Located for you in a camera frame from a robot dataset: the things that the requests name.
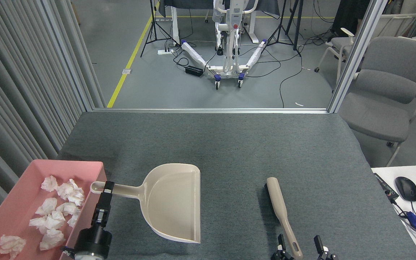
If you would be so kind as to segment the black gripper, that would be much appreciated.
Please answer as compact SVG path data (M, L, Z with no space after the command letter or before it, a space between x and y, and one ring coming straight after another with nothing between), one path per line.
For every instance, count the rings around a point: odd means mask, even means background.
M91 226L79 232L74 246L75 255L108 255L112 234L103 229L110 216L114 182L106 181L102 192L102 203L98 202L91 219Z

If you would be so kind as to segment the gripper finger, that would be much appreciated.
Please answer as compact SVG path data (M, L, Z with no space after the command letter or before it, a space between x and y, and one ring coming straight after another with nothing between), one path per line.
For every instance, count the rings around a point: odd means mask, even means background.
M330 250L322 244L322 240L319 235L314 237L314 244L318 253L317 260L337 260L337 255L330 254Z
M285 239L283 234L278 236L278 246L275 253L271 255L271 260L293 260L294 258L286 251Z

